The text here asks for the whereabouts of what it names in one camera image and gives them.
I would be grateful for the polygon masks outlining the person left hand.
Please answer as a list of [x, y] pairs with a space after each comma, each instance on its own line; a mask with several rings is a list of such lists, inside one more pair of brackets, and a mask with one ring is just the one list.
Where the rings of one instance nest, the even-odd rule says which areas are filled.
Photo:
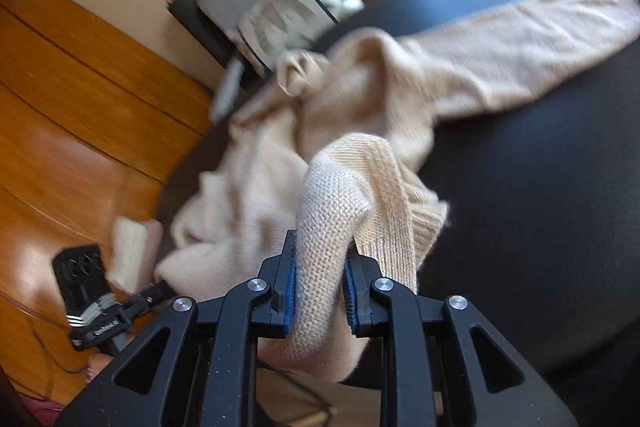
[[86, 383], [89, 384], [90, 381], [93, 381], [113, 360], [113, 355], [106, 355], [105, 353], [90, 355], [87, 364]]

